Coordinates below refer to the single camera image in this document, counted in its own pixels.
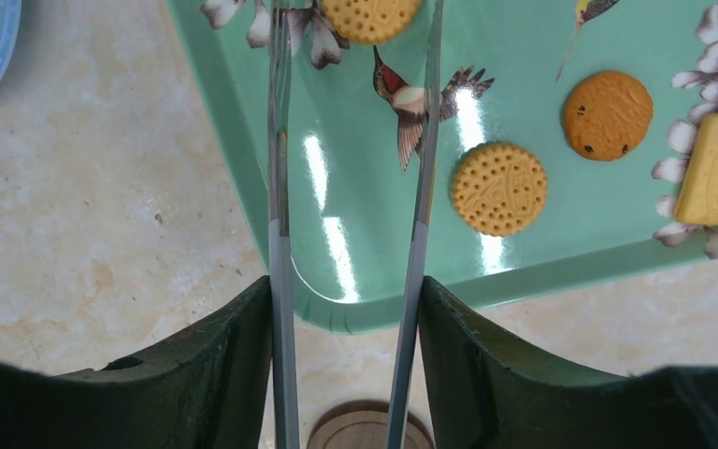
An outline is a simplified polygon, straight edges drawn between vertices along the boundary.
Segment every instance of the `round biscuit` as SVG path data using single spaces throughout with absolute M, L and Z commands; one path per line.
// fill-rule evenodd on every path
M 411 24 L 422 0 L 323 0 L 335 31 L 353 42 L 380 44 Z
M 571 148 L 595 161 L 630 154 L 645 139 L 653 100 L 634 77 L 609 70 L 578 84 L 563 107 L 563 129 Z
M 474 230 L 507 237 L 530 226 L 549 191 L 540 161 L 509 143 L 484 144 L 464 158 L 452 180 L 452 206 Z

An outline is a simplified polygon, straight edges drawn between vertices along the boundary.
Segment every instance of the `wooden coaster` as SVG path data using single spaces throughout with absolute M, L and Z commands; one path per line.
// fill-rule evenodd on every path
M 315 428 L 307 449 L 379 449 L 386 440 L 386 412 L 347 412 Z M 434 449 L 426 432 L 411 420 L 406 427 L 404 449 Z

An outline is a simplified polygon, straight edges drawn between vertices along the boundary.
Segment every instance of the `tray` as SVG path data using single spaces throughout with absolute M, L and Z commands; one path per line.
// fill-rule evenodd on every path
M 262 0 L 257 3 L 254 26 L 250 0 L 214 31 L 199 4 L 169 0 L 267 266 L 268 61 L 266 50 L 250 48 L 263 44 L 267 16 Z M 378 47 L 383 62 L 414 86 L 424 82 L 432 9 L 424 1 L 404 33 Z M 559 82 L 555 75 L 576 28 L 572 0 L 537 7 L 464 0 L 449 2 L 444 17 L 443 83 L 470 65 L 495 81 L 477 100 L 459 95 L 457 115 L 440 127 L 426 274 L 481 308 L 718 258 L 717 227 L 669 218 L 696 124 L 718 110 L 718 3 L 621 0 L 584 24 Z M 339 64 L 319 69 L 309 56 L 314 37 L 319 45 L 327 40 L 323 23 L 311 22 L 307 30 L 294 59 L 290 121 L 296 313 L 333 332 L 395 326 L 419 163 L 414 158 L 401 172 L 397 119 L 374 91 L 373 48 L 351 44 Z M 605 69 L 640 80 L 654 103 L 645 140 L 612 163 L 579 157 L 560 121 L 573 87 Z M 461 156 L 496 140 L 527 148 L 550 179 L 540 217 L 506 239 L 474 232 L 449 198 Z

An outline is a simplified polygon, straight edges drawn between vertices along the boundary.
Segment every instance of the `white flower print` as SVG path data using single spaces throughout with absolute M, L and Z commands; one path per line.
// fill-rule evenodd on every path
M 208 18 L 214 30 L 224 26 L 235 16 L 246 0 L 208 0 L 200 10 Z M 265 0 L 254 0 L 254 21 L 251 23 L 246 41 L 249 47 L 259 49 L 268 45 L 271 40 L 271 21 L 284 19 L 290 27 L 291 53 L 296 56 L 301 48 L 301 41 L 307 35 L 307 28 L 312 25 L 312 51 L 309 59 L 312 65 L 321 70 L 329 64 L 339 64 L 342 52 L 351 47 L 351 43 L 341 36 L 322 14 L 315 0 L 308 0 L 302 8 L 293 7 L 273 14 L 268 11 Z
M 699 87 L 700 97 L 704 102 L 689 110 L 687 120 L 678 120 L 670 127 L 668 146 L 678 157 L 668 157 L 656 163 L 651 174 L 657 180 L 683 182 L 697 129 L 704 116 L 718 112 L 718 5 L 706 9 L 697 26 L 696 36 L 706 44 L 706 49 L 697 60 L 696 70 L 677 74 L 671 85 L 677 89 Z M 663 217 L 672 218 L 675 202 L 675 196 L 660 197 L 656 201 L 656 212 Z M 707 236 L 704 253 L 711 259 L 718 258 L 718 233 L 709 226 L 673 222 L 656 231 L 653 237 L 665 246 L 672 247 L 681 244 L 701 228 Z

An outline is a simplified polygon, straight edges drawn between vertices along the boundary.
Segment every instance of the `bird illustration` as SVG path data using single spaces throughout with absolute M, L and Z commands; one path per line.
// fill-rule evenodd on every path
M 383 62 L 379 49 L 373 46 L 376 65 L 373 70 L 373 88 L 397 114 L 397 154 L 400 157 L 400 168 L 406 172 L 411 156 L 422 156 L 423 130 L 427 111 L 425 110 L 425 89 L 413 87 L 405 82 L 392 68 Z M 439 95 L 438 120 L 444 122 L 458 113 L 455 100 L 459 92 L 469 90 L 472 97 L 480 98 L 487 91 L 494 79 L 481 81 L 485 74 L 482 68 L 474 76 L 474 67 L 460 68 L 452 75 L 447 87 Z
M 589 21 L 610 10 L 610 8 L 617 5 L 619 1 L 620 0 L 579 0 L 577 2 L 577 7 L 574 9 L 574 17 L 577 21 L 577 28 L 574 31 L 574 37 L 571 38 L 571 43 L 568 44 L 568 49 L 566 50 L 566 54 L 563 56 L 563 62 L 560 64 L 560 69 L 557 70 L 557 78 L 554 82 L 558 82 L 560 80 L 560 75 L 563 74 L 563 67 L 566 65 L 568 56 L 574 49 L 574 44 L 577 41 L 577 36 L 580 34 L 582 27 Z

